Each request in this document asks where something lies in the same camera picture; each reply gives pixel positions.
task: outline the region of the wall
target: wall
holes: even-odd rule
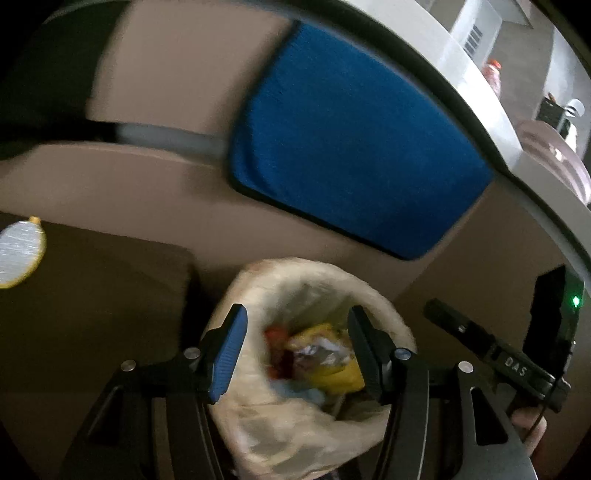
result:
[[[591,80],[573,49],[556,28],[544,92],[552,93],[559,105],[565,105],[572,98],[583,102],[585,115],[571,121],[577,127],[577,154],[584,156],[591,131]]]
[[[427,10],[427,12],[429,12],[429,10],[431,10],[431,7],[435,3],[435,0],[417,0],[417,3],[421,5],[421,7],[423,7],[425,10]]]
[[[481,67],[488,58],[501,28],[502,18],[487,0],[438,0],[429,13],[450,33],[462,47],[474,24],[482,32],[474,63]]]
[[[482,38],[480,39],[478,48],[474,52],[472,60],[478,67],[482,67],[489,58],[491,50],[495,45],[495,40],[501,29],[503,19],[487,0],[482,0],[474,23],[482,32]]]
[[[554,25],[534,6],[530,22],[503,22],[491,52],[502,65],[501,104],[514,126],[535,117],[550,65]]]
[[[521,5],[515,0],[489,0],[493,8],[506,22],[529,25],[529,20]]]
[[[431,6],[429,13],[437,20],[443,28],[450,31],[456,22],[460,11],[464,7],[466,0],[436,0]],[[478,0],[467,0],[473,4],[478,4]]]
[[[517,3],[521,7],[521,10],[525,14],[526,18],[529,20],[531,17],[533,4],[530,2],[530,0],[517,0]]]
[[[498,183],[455,240],[397,298],[395,307],[431,365],[479,363],[466,348],[422,315],[424,303],[440,298],[514,346],[521,346],[530,320],[536,276],[565,262],[553,241]],[[547,434],[535,466],[552,478],[576,450],[591,424],[591,299],[584,299],[577,352],[567,374],[573,390],[560,415],[546,414]]]

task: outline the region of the trash bin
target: trash bin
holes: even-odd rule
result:
[[[397,346],[416,351],[412,333],[386,298],[334,265],[287,258],[246,267],[207,329],[219,327],[234,303],[246,307],[248,331],[228,391],[211,414],[241,472],[267,480],[313,479],[382,440],[389,406],[364,401],[335,420],[306,400],[280,397],[267,377],[264,331],[283,325],[299,332],[323,322],[344,329],[349,309],[360,304]]]

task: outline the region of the trash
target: trash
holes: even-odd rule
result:
[[[326,395],[318,388],[297,389],[297,383],[293,380],[271,380],[271,386],[279,395],[285,398],[302,398],[316,405],[323,407],[326,402]]]
[[[304,332],[330,323],[336,332],[343,332],[349,309],[362,305],[371,322],[387,332],[397,346],[416,351],[409,328],[387,299],[334,265],[289,258],[246,267],[207,328],[220,326],[234,303],[246,307],[248,331],[228,391],[210,411],[239,471],[258,480],[309,480],[361,455],[384,438],[389,406],[366,401],[363,392],[346,395],[338,420],[309,399],[278,393],[284,387],[294,392],[305,389],[294,388],[287,379],[269,380],[272,353],[265,331],[279,326],[291,333]],[[343,370],[340,374],[347,377],[343,382],[347,384],[349,373]],[[333,388],[332,379],[327,387]]]
[[[269,360],[271,365],[267,369],[269,378],[277,380],[280,378],[292,378],[294,355],[285,349],[290,338],[290,333],[285,327],[270,326],[265,330],[265,339],[269,349]]]
[[[310,327],[287,342],[294,355],[293,375],[330,395],[357,392],[365,386],[348,336],[330,323]]]

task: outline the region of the metal screw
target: metal screw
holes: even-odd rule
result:
[[[394,351],[394,356],[398,358],[398,360],[408,360],[409,358],[411,358],[412,353],[409,350],[406,350],[405,348],[397,348]]]
[[[474,371],[474,366],[470,362],[460,362],[457,367],[465,374],[471,374]]]
[[[124,372],[131,372],[135,368],[134,360],[126,360],[121,364],[121,370]]]
[[[185,349],[183,355],[189,360],[195,360],[201,356],[201,350],[196,346],[190,346],[189,348]]]

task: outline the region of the blue cushion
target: blue cushion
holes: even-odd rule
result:
[[[491,180],[433,100],[310,25],[297,27],[245,105],[229,171],[240,191],[407,260]]]

